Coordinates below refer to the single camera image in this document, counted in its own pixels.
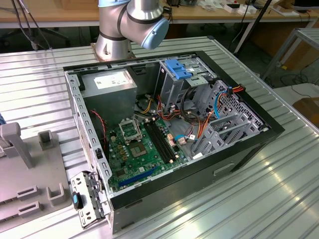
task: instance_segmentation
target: blue cable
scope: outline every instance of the blue cable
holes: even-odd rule
[[[183,135],[183,134],[180,134],[180,135],[178,135],[178,136],[175,137],[175,140],[178,140],[179,138],[183,138],[183,137],[184,137],[184,138],[189,138],[189,139],[191,139],[190,137],[187,137],[187,136],[185,136],[185,135]]]
[[[217,109],[217,103],[218,103],[218,97],[219,95],[223,94],[223,93],[227,93],[227,91],[221,91],[217,94],[216,98],[215,98],[215,102],[214,102],[214,111],[215,111],[215,115],[216,117],[219,119],[220,116],[219,116],[219,113],[218,113],[218,109]]]

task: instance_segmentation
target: side panel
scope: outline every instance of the side panel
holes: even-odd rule
[[[249,154],[254,149],[255,146],[243,150],[161,190],[149,194],[134,203],[115,210],[113,233],[151,216],[163,208],[230,174],[238,163],[245,160],[246,156],[251,157]]]

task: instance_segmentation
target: red cable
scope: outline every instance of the red cable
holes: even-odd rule
[[[100,119],[100,121],[101,121],[101,123],[102,123],[103,133],[104,133],[104,150],[106,150],[106,130],[105,130],[105,126],[104,126],[105,121],[104,121],[104,119],[102,119],[102,117],[101,117],[98,113],[96,113],[95,111],[91,110],[91,112],[92,112],[93,114],[95,114],[95,115]]]

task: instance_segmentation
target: motherboard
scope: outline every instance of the motherboard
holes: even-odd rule
[[[187,159],[177,144],[169,144],[169,131],[162,119],[151,122],[126,123],[108,133],[109,165],[112,177],[109,185],[118,192],[165,171],[182,166]],[[141,139],[127,138],[141,132]]]

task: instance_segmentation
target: blue latch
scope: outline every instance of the blue latch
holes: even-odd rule
[[[176,79],[186,79],[192,77],[192,74],[187,72],[186,69],[177,60],[165,60],[167,67],[172,73],[175,74]]]
[[[78,196],[77,195],[73,195],[73,202],[77,203],[78,202]]]

